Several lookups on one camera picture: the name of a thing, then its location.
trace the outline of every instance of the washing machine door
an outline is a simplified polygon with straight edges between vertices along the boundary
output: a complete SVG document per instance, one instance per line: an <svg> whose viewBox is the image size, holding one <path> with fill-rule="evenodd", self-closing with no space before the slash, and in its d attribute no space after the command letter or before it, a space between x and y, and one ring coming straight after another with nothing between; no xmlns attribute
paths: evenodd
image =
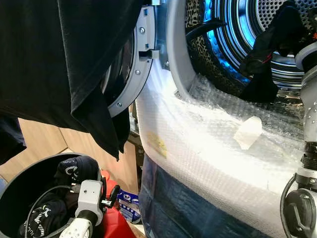
<svg viewBox="0 0 317 238"><path fill-rule="evenodd" d="M145 85L152 61L159 57L155 37L155 5L146 5L128 41L101 81L111 117L131 105Z"/></svg>

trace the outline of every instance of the blue light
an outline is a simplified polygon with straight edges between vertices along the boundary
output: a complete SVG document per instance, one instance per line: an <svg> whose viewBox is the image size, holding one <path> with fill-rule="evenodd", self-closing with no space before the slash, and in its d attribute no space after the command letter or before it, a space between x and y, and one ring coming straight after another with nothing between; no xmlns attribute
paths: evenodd
<svg viewBox="0 0 317 238"><path fill-rule="evenodd" d="M204 17L204 22L211 20L211 8L212 8L212 0L206 0L205 1L206 5L205 5L205 17ZM246 17L244 17L243 19L240 19L242 22L243 26L247 26L247 20ZM246 37L247 37L247 41L248 43L253 46L254 44L254 37L252 35L252 33L250 32L249 29L245 30L245 32L247 32ZM212 46L212 50L215 52L216 57L219 60L220 65L227 71L229 72L232 76L234 76L238 81L247 84L250 82L250 79L242 76L238 71L236 71L231 64L225 59L224 55L221 53L219 46L217 44L217 39L214 36L214 31L209 31L207 33L209 41L211 43Z"/></svg>

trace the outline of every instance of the bubble wrap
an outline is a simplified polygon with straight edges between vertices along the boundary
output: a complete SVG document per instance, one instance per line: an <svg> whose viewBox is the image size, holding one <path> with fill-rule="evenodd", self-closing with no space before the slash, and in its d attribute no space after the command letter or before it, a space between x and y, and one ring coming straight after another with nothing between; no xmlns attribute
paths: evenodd
<svg viewBox="0 0 317 238"><path fill-rule="evenodd" d="M279 202L300 166L300 119L289 116L287 108L269 111L225 94L202 77L193 84L196 99L191 102L175 91L170 72L154 61L136 102L145 152L214 206L273 238L284 238ZM234 135L253 116L261 119L262 133L242 150Z"/></svg>

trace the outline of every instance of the cable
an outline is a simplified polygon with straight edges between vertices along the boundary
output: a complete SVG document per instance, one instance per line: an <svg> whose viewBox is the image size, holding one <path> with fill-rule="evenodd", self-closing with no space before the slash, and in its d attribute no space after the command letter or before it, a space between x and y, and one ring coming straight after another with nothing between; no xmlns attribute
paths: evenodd
<svg viewBox="0 0 317 238"><path fill-rule="evenodd" d="M286 224L286 218L285 218L285 215L284 215L284 203L285 203L285 198L286 198L286 195L287 195L289 189L291 188L291 186L293 185L294 181L296 180L296 175L297 174L295 173L293 175L293 177L287 183L286 187L284 188L282 196L281 196L281 202L279 204L279 213L281 215L282 226L283 226L283 229L284 229L284 232L285 232L287 238L292 238L292 235L290 234L289 229L288 229L287 224Z"/></svg>
<svg viewBox="0 0 317 238"><path fill-rule="evenodd" d="M29 215L26 219L26 226L25 226L25 231L24 231L24 238L28 238L28 227L29 227L29 220L30 220L30 216L32 214L32 211L34 210L36 204L46 195L48 194L50 191L54 190L54 189L58 189L58 188L66 188L66 189L71 189L71 186L66 186L66 185L59 185L59 186L55 186L50 188L49 190L47 190L45 193L43 193L37 200L36 202L33 204L33 206L31 207L31 210L29 212Z"/></svg>

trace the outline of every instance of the black laundry basket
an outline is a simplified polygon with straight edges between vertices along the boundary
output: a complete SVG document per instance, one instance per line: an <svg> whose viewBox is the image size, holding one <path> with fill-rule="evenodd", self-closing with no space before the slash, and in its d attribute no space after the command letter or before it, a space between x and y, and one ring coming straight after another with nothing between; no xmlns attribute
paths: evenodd
<svg viewBox="0 0 317 238"><path fill-rule="evenodd" d="M30 205L53 181L59 162L82 156L65 153L46 157L18 174L0 195L0 237L16 238L19 226L25 222Z"/></svg>

